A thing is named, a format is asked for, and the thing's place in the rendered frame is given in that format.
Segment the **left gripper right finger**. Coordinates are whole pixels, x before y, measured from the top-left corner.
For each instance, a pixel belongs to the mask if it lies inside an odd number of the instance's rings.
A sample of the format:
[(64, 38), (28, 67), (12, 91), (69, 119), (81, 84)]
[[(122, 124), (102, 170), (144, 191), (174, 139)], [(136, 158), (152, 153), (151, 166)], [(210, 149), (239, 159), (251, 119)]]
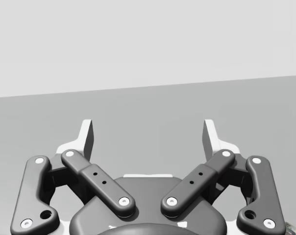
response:
[(198, 198), (213, 203), (229, 186), (239, 187), (246, 206), (239, 210), (236, 226), (244, 234), (284, 234), (282, 213), (269, 160), (245, 159), (239, 148), (219, 139), (213, 120), (203, 125), (202, 144), (206, 163), (198, 165), (161, 200), (161, 213), (181, 216)]

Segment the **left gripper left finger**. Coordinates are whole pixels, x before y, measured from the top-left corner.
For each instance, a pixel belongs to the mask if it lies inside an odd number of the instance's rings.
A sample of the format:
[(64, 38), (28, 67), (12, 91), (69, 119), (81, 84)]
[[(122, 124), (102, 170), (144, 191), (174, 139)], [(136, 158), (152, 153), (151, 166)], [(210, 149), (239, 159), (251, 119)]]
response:
[(135, 199), (103, 169), (90, 163), (93, 145), (92, 120), (85, 119), (77, 139), (60, 145), (52, 159), (34, 156), (27, 160), (10, 225), (12, 234), (55, 232), (61, 222), (50, 201), (56, 188), (64, 185), (83, 204), (98, 198), (118, 218), (136, 212)]

